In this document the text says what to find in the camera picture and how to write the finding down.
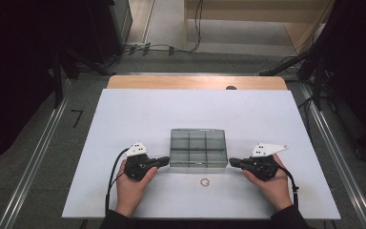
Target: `white tabletop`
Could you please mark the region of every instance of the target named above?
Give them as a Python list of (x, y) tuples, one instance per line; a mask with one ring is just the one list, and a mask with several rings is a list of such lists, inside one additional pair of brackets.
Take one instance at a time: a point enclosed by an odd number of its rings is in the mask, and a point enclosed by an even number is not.
[[(112, 165), (140, 140), (149, 157), (168, 156), (171, 129), (225, 130), (228, 157), (249, 157), (258, 143), (279, 153), (300, 187), (305, 219), (340, 219), (289, 91), (104, 90), (64, 208), (64, 218), (103, 218)], [(200, 180), (210, 185), (204, 187)], [(116, 189), (111, 204), (115, 208)], [(141, 219), (269, 219), (273, 207), (239, 169), (182, 173), (160, 168), (134, 213)]]

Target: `handheld controller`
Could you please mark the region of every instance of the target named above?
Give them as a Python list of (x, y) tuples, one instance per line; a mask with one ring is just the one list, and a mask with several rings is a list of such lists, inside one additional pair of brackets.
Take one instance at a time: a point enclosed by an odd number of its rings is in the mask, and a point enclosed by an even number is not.
[(124, 173), (130, 179), (140, 181), (152, 167), (163, 167), (169, 164), (169, 157), (149, 158), (146, 154), (127, 157)]
[(278, 164), (273, 156), (249, 157), (249, 158), (230, 158), (231, 166), (248, 170), (257, 178), (267, 181), (275, 177), (278, 170)]

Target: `transparent plastic box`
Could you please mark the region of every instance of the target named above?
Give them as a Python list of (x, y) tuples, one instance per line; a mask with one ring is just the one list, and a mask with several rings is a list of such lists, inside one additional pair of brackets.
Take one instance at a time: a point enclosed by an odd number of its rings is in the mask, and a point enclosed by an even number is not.
[(217, 129), (172, 129), (171, 167), (225, 168), (225, 132)]

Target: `human hand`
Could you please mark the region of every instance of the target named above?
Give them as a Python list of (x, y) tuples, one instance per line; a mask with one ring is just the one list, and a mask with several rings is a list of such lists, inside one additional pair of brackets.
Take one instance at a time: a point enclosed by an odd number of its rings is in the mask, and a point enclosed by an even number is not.
[[(278, 155), (273, 155), (273, 157), (275, 162), (285, 168)], [(287, 175), (281, 169), (278, 169), (274, 178), (267, 181), (258, 179), (247, 170), (243, 170), (243, 174), (251, 183), (260, 188), (263, 196), (274, 206), (277, 212), (293, 205), (288, 191)]]
[[(127, 160), (123, 160), (117, 176), (124, 174), (124, 168)], [(117, 185), (117, 206), (115, 212), (130, 218), (133, 211), (139, 205), (144, 191), (153, 177), (156, 175), (157, 168), (151, 168), (140, 181), (129, 179), (127, 175), (122, 175), (116, 181)]]

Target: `dark sleeve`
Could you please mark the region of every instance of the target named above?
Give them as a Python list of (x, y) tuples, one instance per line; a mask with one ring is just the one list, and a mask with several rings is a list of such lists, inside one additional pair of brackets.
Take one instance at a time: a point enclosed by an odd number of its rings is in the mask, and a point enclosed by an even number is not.
[(100, 225), (100, 229), (133, 229), (135, 221), (109, 210)]
[(274, 228), (305, 229), (310, 228), (298, 209), (291, 205), (272, 215)]

